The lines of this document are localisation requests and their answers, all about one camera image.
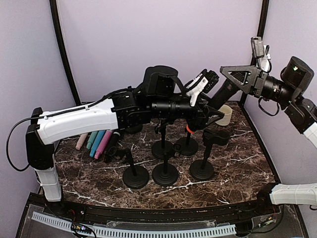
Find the black microphone orange base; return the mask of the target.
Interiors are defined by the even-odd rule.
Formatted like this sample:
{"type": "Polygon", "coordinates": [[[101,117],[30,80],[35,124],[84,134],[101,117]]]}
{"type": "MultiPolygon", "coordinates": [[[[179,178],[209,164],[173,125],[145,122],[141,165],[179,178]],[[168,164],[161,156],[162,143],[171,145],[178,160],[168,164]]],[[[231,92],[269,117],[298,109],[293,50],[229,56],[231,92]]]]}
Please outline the black microphone orange base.
{"type": "Polygon", "coordinates": [[[219,111],[219,109],[240,89],[235,86],[229,79],[226,79],[223,85],[218,89],[212,98],[201,93],[199,95],[200,99],[204,99],[204,103],[219,111]]]}

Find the black mic stand cream mic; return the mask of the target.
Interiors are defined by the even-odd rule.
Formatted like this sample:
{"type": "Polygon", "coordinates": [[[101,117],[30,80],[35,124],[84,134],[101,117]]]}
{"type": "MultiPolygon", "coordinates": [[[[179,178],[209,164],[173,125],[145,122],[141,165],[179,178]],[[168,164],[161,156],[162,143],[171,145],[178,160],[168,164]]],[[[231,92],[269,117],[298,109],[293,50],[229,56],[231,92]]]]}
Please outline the black mic stand cream mic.
{"type": "Polygon", "coordinates": [[[166,127],[172,124],[172,121],[168,119],[163,119],[155,126],[155,133],[161,134],[160,141],[155,142],[151,147],[152,155],[157,159],[163,159],[165,152],[170,152],[172,149],[172,143],[166,141],[166,127]]]}

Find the black mic stand blue mic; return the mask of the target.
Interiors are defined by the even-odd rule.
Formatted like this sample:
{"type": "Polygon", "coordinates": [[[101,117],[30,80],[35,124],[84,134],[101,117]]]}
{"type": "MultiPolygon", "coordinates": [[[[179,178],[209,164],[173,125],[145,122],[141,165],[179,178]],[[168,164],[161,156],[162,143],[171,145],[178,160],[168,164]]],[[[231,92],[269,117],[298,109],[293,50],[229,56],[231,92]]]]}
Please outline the black mic stand blue mic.
{"type": "Polygon", "coordinates": [[[143,129],[143,125],[139,124],[139,125],[136,125],[133,127],[126,128],[124,130],[124,132],[127,134],[136,134],[136,133],[139,133],[140,131],[142,131],[142,129],[143,129]]]}

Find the blue microphone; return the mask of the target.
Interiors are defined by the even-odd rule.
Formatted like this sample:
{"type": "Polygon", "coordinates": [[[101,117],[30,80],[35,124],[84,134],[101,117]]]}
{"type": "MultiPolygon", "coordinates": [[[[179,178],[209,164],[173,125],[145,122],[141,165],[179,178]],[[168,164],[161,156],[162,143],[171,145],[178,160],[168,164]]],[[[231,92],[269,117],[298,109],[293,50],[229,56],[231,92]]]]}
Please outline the blue microphone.
{"type": "Polygon", "coordinates": [[[96,138],[92,144],[92,147],[91,147],[91,151],[90,151],[90,157],[94,157],[95,156],[95,153],[97,151],[97,148],[103,138],[103,136],[105,135],[106,131],[105,130],[101,130],[97,133],[96,135],[96,138]]]}

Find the mint green microphone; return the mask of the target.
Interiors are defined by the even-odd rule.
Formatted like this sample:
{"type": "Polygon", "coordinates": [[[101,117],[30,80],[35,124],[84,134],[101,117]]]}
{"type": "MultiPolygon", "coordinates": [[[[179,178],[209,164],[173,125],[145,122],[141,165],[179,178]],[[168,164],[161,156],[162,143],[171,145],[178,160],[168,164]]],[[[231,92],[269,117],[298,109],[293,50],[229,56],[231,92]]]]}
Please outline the mint green microphone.
{"type": "Polygon", "coordinates": [[[88,141],[87,141],[87,145],[86,145],[86,148],[87,148],[88,150],[90,150],[90,149],[92,148],[93,143],[94,143],[94,141],[95,141],[95,139],[96,139],[97,134],[98,134],[98,131],[93,131],[93,132],[90,134],[90,137],[89,137],[89,139],[88,139],[88,141]]]}

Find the cream pink microphone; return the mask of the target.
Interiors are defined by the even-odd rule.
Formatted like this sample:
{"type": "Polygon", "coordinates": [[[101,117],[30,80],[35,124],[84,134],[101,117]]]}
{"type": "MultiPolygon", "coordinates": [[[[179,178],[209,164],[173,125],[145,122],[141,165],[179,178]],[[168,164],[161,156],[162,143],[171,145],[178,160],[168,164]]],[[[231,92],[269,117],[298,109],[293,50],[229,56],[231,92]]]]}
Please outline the cream pink microphone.
{"type": "Polygon", "coordinates": [[[83,146],[83,144],[84,144],[84,142],[85,142],[87,136],[88,136],[87,133],[84,133],[84,134],[81,134],[81,135],[80,135],[79,139],[77,140],[76,146],[75,146],[75,148],[76,148],[77,150],[80,150],[80,149],[81,149],[81,147],[83,146]]]}

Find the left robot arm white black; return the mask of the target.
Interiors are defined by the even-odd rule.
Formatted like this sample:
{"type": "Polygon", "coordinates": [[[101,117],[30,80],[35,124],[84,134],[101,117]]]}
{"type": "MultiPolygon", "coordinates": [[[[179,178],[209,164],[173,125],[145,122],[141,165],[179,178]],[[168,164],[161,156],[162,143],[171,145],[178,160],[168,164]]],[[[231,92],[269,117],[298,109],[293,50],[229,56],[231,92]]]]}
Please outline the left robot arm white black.
{"type": "Polygon", "coordinates": [[[54,143],[67,137],[100,130],[127,129],[147,124],[152,119],[168,123],[185,119],[188,131],[206,128],[221,119],[223,113],[200,96],[218,83],[218,75],[203,70],[183,84],[178,71],[169,66],[150,66],[138,87],[108,93],[100,100],[55,112],[36,108],[25,134],[28,165],[38,175],[50,207],[66,216],[70,206],[62,199],[62,189],[54,164],[54,143]]]}

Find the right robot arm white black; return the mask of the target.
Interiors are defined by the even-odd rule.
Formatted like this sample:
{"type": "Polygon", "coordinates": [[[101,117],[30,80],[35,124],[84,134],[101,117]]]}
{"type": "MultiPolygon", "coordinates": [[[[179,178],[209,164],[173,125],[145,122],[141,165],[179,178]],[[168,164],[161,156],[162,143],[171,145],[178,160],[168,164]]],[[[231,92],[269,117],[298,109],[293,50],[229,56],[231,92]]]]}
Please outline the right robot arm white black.
{"type": "MultiPolygon", "coordinates": [[[[280,79],[270,76],[259,67],[251,65],[222,66],[220,73],[232,87],[259,100],[272,100],[283,110],[298,132],[313,146],[317,144],[317,107],[303,96],[314,77],[314,71],[301,59],[292,56],[280,73],[280,79]]],[[[262,197],[253,203],[253,211],[263,215],[272,204],[297,204],[316,206],[317,185],[267,185],[262,197]]]]}

